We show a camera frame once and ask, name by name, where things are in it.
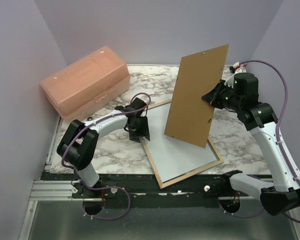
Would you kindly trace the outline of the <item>brown cardboard backing board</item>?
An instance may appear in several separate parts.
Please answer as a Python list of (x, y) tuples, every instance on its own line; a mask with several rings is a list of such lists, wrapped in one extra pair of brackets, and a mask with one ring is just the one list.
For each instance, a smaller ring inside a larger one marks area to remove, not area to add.
[(222, 79), (229, 45), (183, 56), (180, 60), (164, 134), (205, 148), (214, 107), (202, 100)]

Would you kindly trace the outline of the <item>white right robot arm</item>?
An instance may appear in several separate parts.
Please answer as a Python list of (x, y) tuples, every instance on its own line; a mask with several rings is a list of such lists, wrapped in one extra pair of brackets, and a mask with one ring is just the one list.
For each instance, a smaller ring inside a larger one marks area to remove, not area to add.
[(202, 101), (237, 114), (257, 142), (272, 176), (272, 182), (248, 176), (240, 170), (223, 174), (220, 191), (231, 196), (243, 192), (259, 200), (272, 216), (300, 207), (300, 171), (281, 135), (279, 120), (268, 103), (259, 101), (259, 80), (252, 73), (233, 76), (233, 85), (220, 80)]

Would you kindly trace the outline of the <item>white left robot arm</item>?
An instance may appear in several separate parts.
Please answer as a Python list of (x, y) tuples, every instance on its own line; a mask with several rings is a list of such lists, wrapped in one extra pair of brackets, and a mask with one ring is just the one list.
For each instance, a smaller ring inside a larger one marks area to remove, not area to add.
[(149, 104), (134, 97), (129, 105), (116, 106), (112, 112), (96, 120), (82, 122), (73, 120), (63, 135), (56, 153), (64, 167), (71, 168), (84, 183), (83, 191), (91, 198), (101, 191), (99, 175), (94, 170), (92, 159), (98, 140), (123, 129), (129, 140), (140, 142), (150, 140), (147, 112)]

